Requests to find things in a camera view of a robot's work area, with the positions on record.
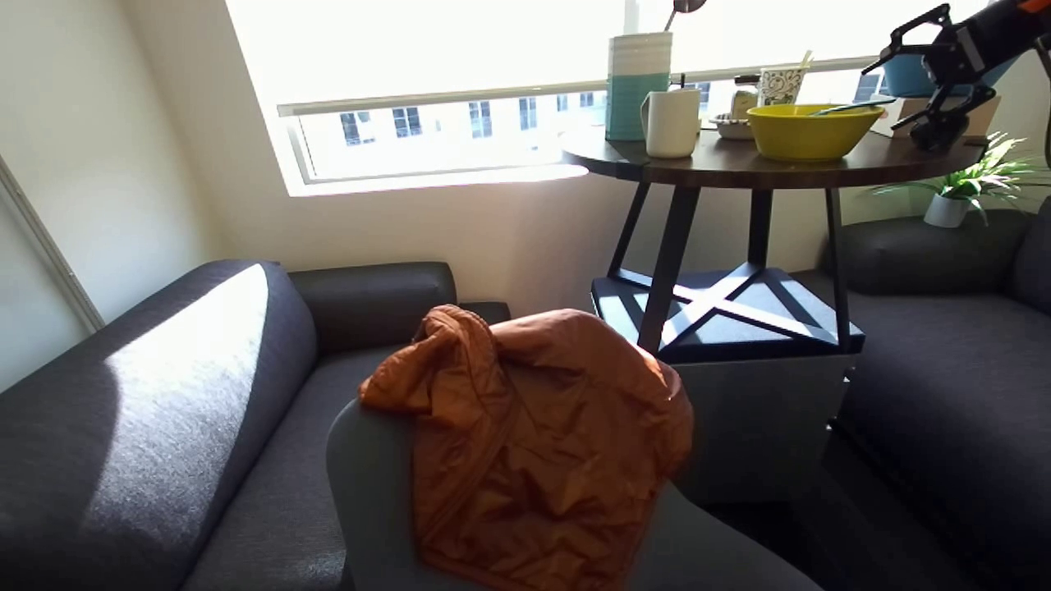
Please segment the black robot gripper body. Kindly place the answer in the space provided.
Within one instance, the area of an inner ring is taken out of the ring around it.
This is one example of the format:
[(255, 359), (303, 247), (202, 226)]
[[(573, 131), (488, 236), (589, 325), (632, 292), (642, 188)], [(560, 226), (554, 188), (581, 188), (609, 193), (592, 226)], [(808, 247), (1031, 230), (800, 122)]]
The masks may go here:
[[(951, 21), (944, 2), (905, 21), (891, 31), (891, 44), (875, 53), (873, 68), (903, 48), (951, 56), (966, 79), (978, 79), (985, 68), (1013, 61), (1031, 48), (1031, 6), (1028, 2), (989, 2), (966, 21)], [(991, 85), (971, 85), (966, 94), (938, 88), (927, 97), (923, 114), (970, 114), (996, 94)]]

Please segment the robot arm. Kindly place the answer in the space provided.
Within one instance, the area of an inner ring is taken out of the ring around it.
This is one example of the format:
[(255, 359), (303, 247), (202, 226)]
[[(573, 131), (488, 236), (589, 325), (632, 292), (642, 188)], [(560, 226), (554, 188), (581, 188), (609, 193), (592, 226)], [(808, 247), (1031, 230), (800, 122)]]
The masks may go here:
[(991, 0), (962, 21), (948, 2), (937, 2), (891, 31), (873, 68), (896, 56), (916, 56), (933, 83), (927, 119), (938, 122), (985, 106), (996, 94), (989, 73), (1028, 48), (1046, 56), (1046, 36), (1051, 0)]

